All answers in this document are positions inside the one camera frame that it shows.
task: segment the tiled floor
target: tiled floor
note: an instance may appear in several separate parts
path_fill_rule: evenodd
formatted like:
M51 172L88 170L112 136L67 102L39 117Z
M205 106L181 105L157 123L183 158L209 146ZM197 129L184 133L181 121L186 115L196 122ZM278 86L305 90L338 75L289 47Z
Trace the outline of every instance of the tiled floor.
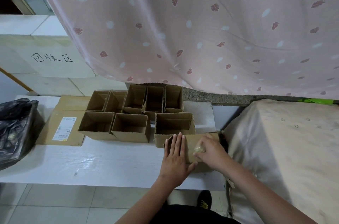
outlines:
M112 224L146 188L0 184L0 224ZM196 205L200 191L174 190L169 204ZM227 214L225 192L211 191L212 210Z

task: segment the hand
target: hand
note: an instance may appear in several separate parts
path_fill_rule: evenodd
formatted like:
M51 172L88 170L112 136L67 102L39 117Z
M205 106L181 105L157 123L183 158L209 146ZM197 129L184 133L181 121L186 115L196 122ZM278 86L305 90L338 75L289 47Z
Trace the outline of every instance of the hand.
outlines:
M210 134L203 135L197 146L204 146L206 149L205 153L193 153L194 156L200 158L205 162L210 168L222 172L225 169L225 161L227 164L232 162L232 158L225 152L225 149L222 145L213 139Z
M168 139L165 142L164 158L161 163L161 169L158 179L163 179L170 186L176 188L180 186L188 175L195 169L197 162L186 166L186 137L181 132L173 135L171 149L168 153Z

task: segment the black pants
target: black pants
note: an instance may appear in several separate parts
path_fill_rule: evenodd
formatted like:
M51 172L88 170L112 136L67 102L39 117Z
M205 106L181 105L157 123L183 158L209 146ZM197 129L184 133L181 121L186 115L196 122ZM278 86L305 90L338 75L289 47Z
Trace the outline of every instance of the black pants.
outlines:
M161 208L151 220L150 224L158 223L222 223L222 224L240 224L236 220L224 217L218 213L206 210L201 207L189 205L166 205Z

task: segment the pink curtain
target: pink curtain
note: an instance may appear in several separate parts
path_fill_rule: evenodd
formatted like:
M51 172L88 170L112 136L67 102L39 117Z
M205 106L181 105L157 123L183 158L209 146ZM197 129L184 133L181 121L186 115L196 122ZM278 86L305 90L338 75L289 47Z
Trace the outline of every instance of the pink curtain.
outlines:
M339 0L48 0L100 75L339 99Z

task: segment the white table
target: white table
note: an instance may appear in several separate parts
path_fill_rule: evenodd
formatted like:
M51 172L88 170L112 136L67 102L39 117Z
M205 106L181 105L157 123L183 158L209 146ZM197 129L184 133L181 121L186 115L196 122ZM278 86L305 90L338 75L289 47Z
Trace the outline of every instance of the white table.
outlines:
M22 97L39 101L45 121L60 98L17 96ZM197 133L215 131L211 103L184 102L184 110L194 114ZM82 146L36 145L17 164L0 171L0 182L149 188L163 158L163 150L151 140L143 144L85 137ZM212 171L191 174L178 188L223 191L224 184L223 175Z

